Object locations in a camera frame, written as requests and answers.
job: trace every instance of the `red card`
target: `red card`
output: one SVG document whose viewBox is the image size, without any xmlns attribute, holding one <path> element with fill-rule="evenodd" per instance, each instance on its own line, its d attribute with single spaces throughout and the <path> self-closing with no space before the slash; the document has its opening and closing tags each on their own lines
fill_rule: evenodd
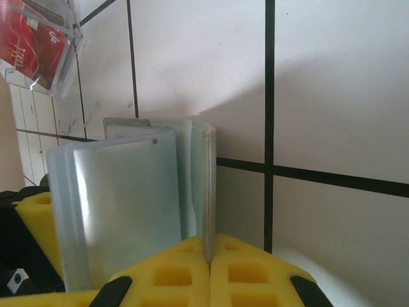
<svg viewBox="0 0 409 307">
<path fill-rule="evenodd" d="M 65 47 L 66 36 L 11 10 L 10 5 L 13 5 L 45 18 L 22 1 L 0 2 L 0 58 L 49 90 Z"/>
</svg>

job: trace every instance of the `yellow foam insert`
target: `yellow foam insert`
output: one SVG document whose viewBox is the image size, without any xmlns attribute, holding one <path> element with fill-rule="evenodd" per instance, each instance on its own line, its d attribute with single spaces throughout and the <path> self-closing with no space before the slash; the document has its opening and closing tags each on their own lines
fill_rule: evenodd
<svg viewBox="0 0 409 307">
<path fill-rule="evenodd" d="M 208 307 L 209 275 L 202 238 L 193 237 L 112 278 L 132 278 L 121 307 Z"/>
<path fill-rule="evenodd" d="M 97 290 L 23 295 L 0 299 L 0 307 L 88 307 Z"/>
<path fill-rule="evenodd" d="M 17 203 L 16 211 L 51 265 L 63 278 L 50 193 L 24 198 Z"/>
<path fill-rule="evenodd" d="M 290 277 L 310 274 L 228 235 L 217 235 L 211 307 L 304 307 Z"/>
</svg>

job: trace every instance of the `white tile wall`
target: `white tile wall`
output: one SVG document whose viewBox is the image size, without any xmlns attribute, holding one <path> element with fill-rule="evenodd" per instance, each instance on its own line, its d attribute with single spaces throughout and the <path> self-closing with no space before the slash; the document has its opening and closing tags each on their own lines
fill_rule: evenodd
<svg viewBox="0 0 409 307">
<path fill-rule="evenodd" d="M 17 129 L 26 129 L 24 123 L 24 113 L 21 104 L 20 88 L 15 85 L 10 85 L 10 95 L 13 104 L 14 122 Z"/>
<path fill-rule="evenodd" d="M 295 248 L 377 306 L 405 306 L 409 199 L 274 178 L 274 245 Z"/>
<path fill-rule="evenodd" d="M 216 231 L 263 249 L 264 174 L 217 168 Z"/>
<path fill-rule="evenodd" d="M 113 20 L 112 16 L 123 18 Z M 104 139 L 102 120 L 106 116 L 135 118 L 126 16 L 127 2 L 116 0 L 83 27 L 84 50 L 79 70 L 90 139 Z"/>
<path fill-rule="evenodd" d="M 38 130 L 40 132 L 55 134 L 56 122 L 54 121 L 51 97 L 35 91 L 33 95 L 37 111 Z"/>
<path fill-rule="evenodd" d="M 33 92 L 26 90 L 25 88 L 20 88 L 20 96 L 24 113 L 24 122 L 26 123 L 26 130 L 38 131 Z"/>
<path fill-rule="evenodd" d="M 57 138 L 52 138 L 50 136 L 40 136 L 42 156 L 44 161 L 44 172 L 48 173 L 47 166 L 47 153 L 50 148 L 58 146 Z"/>
<path fill-rule="evenodd" d="M 217 127 L 219 157 L 264 162 L 265 1 L 132 1 L 140 117 Z"/>
<path fill-rule="evenodd" d="M 45 174 L 40 136 L 37 134 L 27 133 L 27 139 L 30 151 L 31 167 L 33 169 L 33 182 L 36 185 L 39 185 L 40 180 Z"/>
<path fill-rule="evenodd" d="M 408 9 L 277 1 L 276 164 L 409 183 Z"/>
<path fill-rule="evenodd" d="M 17 131 L 17 139 L 19 141 L 20 158 L 23 169 L 23 175 L 31 181 L 34 181 L 33 169 L 31 168 L 31 158 L 28 147 L 27 133 Z"/>
<path fill-rule="evenodd" d="M 82 118 L 77 65 L 70 73 L 71 87 L 68 95 L 64 98 L 54 99 L 57 133 L 63 136 L 84 138 L 84 120 Z"/>
</svg>

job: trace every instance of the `black grout line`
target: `black grout line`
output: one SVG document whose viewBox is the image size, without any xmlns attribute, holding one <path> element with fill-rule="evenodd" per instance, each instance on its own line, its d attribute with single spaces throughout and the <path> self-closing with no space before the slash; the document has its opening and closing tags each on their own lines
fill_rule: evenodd
<svg viewBox="0 0 409 307">
<path fill-rule="evenodd" d="M 34 184 L 35 186 L 37 186 L 37 185 L 36 185 L 34 182 L 32 182 L 27 176 L 23 175 L 23 177 L 24 177 L 25 179 L 27 179 L 28 181 L 30 181 L 31 184 Z"/>
<path fill-rule="evenodd" d="M 40 128 L 38 127 L 38 116 L 37 116 L 36 99 L 34 98 L 34 92 L 33 92 L 33 91 L 31 91 L 31 94 L 33 95 L 34 112 L 35 112 L 35 114 L 36 114 L 37 131 L 40 131 Z M 38 141 L 40 142 L 41 160 L 43 161 L 43 170 L 44 170 L 44 174 L 45 174 L 45 165 L 44 165 L 44 157 L 43 157 L 43 147 L 41 146 L 41 138 L 40 138 L 40 135 L 38 136 Z"/>
<path fill-rule="evenodd" d="M 16 129 L 20 132 L 38 134 L 41 136 L 50 136 L 56 138 L 56 134 L 37 132 L 30 130 Z M 73 136 L 59 136 L 62 139 L 69 139 L 79 142 L 96 141 L 94 139 L 77 138 Z M 409 198 L 409 184 L 401 182 L 393 182 L 379 179 L 371 179 L 365 177 L 355 177 L 349 175 L 341 175 L 335 173 L 325 173 L 323 171 L 313 171 L 309 169 L 291 168 L 287 166 L 273 166 L 272 169 L 267 169 L 263 163 L 241 161 L 218 157 L 217 165 L 227 168 L 241 169 L 243 171 L 254 171 L 256 173 L 272 173 L 274 176 L 299 179 L 308 182 L 317 182 L 320 184 L 335 185 L 339 187 L 347 187 L 361 191 L 375 192 L 392 196 L 400 196 Z"/>
<path fill-rule="evenodd" d="M 20 93 L 21 110 L 23 112 L 24 128 L 27 129 L 26 117 L 24 116 L 23 100 L 21 99 L 21 88 L 20 87 L 19 87 L 19 93 Z M 28 143 L 28 135 L 27 134 L 26 134 L 26 141 L 27 141 L 28 156 L 30 157 L 31 174 L 33 175 L 33 180 L 34 180 L 33 163 L 31 162 L 30 146 L 29 146 L 29 143 Z"/>
<path fill-rule="evenodd" d="M 409 198 L 409 184 L 401 182 L 289 168 L 287 166 L 274 166 L 274 175 Z"/>
<path fill-rule="evenodd" d="M 241 170 L 244 170 L 244 171 L 254 171 L 256 173 L 264 173 L 265 172 L 264 163 L 257 163 L 257 162 L 234 160 L 234 159 L 218 157 L 217 158 L 217 165 L 218 166 L 224 166 L 226 168 L 241 169 Z"/>
<path fill-rule="evenodd" d="M 89 22 L 92 18 L 97 16 L 99 13 L 101 13 L 104 9 L 106 9 L 109 5 L 113 4 L 115 0 L 106 0 L 104 3 L 102 3 L 98 8 L 93 10 L 88 16 L 86 16 L 84 19 L 82 19 L 79 24 L 80 26 L 85 25 L 87 22 Z"/>
<path fill-rule="evenodd" d="M 138 108 L 138 98 L 136 90 L 136 71 L 135 71 L 135 54 L 134 54 L 134 34 L 132 31 L 132 16 L 130 9 L 130 0 L 127 0 L 127 13 L 128 13 L 128 28 L 129 28 L 129 44 L 130 44 L 130 61 L 132 68 L 132 81 L 134 85 L 134 105 L 135 105 L 135 117 L 139 117 L 139 108 Z"/>
<path fill-rule="evenodd" d="M 54 114 L 54 125 L 56 126 L 56 134 L 57 134 L 57 145 L 59 145 L 59 139 L 58 139 L 58 130 L 57 130 L 57 119 L 56 119 L 56 111 L 54 109 L 54 99 L 51 97 L 52 101 L 52 114 Z"/>
<path fill-rule="evenodd" d="M 76 136 L 63 136 L 60 134 L 52 134 L 52 133 L 46 133 L 46 132 L 37 132 L 37 131 L 31 131 L 31 130 L 22 130 L 22 129 L 16 129 L 17 131 L 21 132 L 27 132 L 31 134 L 38 134 L 40 136 L 50 136 L 52 138 L 60 138 L 60 139 L 69 139 L 71 141 L 78 141 L 78 142 L 94 142 L 96 141 L 95 139 L 85 139 L 85 138 L 78 138 Z"/>
<path fill-rule="evenodd" d="M 275 0 L 266 0 L 265 12 L 265 175 L 264 175 L 264 250 L 273 249 L 274 214 L 274 26 Z"/>
<path fill-rule="evenodd" d="M 78 54 L 77 54 L 77 48 L 76 48 L 75 44 L 74 44 L 74 49 L 75 49 L 75 60 L 76 60 L 76 62 L 77 62 L 79 98 L 80 98 L 80 100 L 81 100 L 82 122 L 83 122 L 83 125 L 84 125 L 84 137 L 87 138 L 87 129 L 85 128 L 84 101 L 83 101 L 83 99 L 82 99 L 81 74 L 79 73 Z"/>
</svg>

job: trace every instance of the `clear acrylic stand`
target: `clear acrylic stand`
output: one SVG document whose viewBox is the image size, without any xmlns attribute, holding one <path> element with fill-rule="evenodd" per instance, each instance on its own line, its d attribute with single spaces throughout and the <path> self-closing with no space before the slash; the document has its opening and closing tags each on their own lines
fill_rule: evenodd
<svg viewBox="0 0 409 307">
<path fill-rule="evenodd" d="M 0 13 L 0 57 L 11 65 L 2 65 L 5 81 L 64 97 L 82 43 L 73 1 L 3 0 Z"/>
</svg>

